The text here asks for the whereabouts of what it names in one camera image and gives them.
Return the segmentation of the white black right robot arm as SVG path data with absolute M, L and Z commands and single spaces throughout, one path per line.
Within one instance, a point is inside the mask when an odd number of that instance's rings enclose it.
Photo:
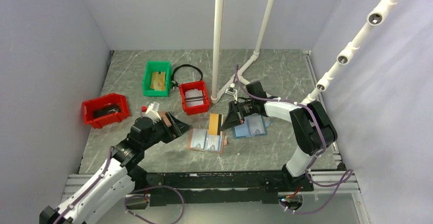
M 337 140 L 336 129 L 319 101 L 306 105 L 284 102 L 276 96 L 269 96 L 261 82 L 246 85 L 249 96 L 242 102 L 231 101 L 229 111 L 221 125 L 221 130 L 231 129 L 246 121 L 246 116 L 259 114 L 264 117 L 278 118 L 292 124 L 297 148 L 284 164 L 281 177 L 284 189 L 293 191 L 301 184 L 307 169 L 314 158 Z

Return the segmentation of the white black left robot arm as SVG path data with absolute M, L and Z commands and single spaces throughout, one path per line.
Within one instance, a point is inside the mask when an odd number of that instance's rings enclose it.
M 192 129 L 170 112 L 148 111 L 134 122 L 126 138 L 109 149 L 100 169 L 58 207 L 46 207 L 39 223 L 87 223 L 101 216 L 126 194 L 148 186 L 147 172 L 138 164 L 145 151 L 159 142 L 169 143 Z

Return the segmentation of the tan card holder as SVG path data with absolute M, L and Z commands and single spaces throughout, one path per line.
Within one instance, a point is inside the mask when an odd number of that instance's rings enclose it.
M 220 135 L 211 135 L 206 129 L 192 129 L 189 133 L 186 148 L 188 150 L 221 154 L 227 144 L 228 141 L 223 132 Z

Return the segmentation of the blue card holder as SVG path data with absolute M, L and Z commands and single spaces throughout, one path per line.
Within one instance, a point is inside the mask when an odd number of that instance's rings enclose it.
M 245 117 L 245 122 L 239 126 L 233 127 L 234 139 L 247 137 L 265 136 L 271 120 L 261 115 L 250 115 Z

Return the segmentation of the gold magnetic stripe card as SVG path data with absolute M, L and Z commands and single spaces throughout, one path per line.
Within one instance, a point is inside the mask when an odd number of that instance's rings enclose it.
M 223 123 L 222 114 L 211 113 L 209 116 L 209 127 L 208 127 L 209 134 L 220 135 L 222 123 Z

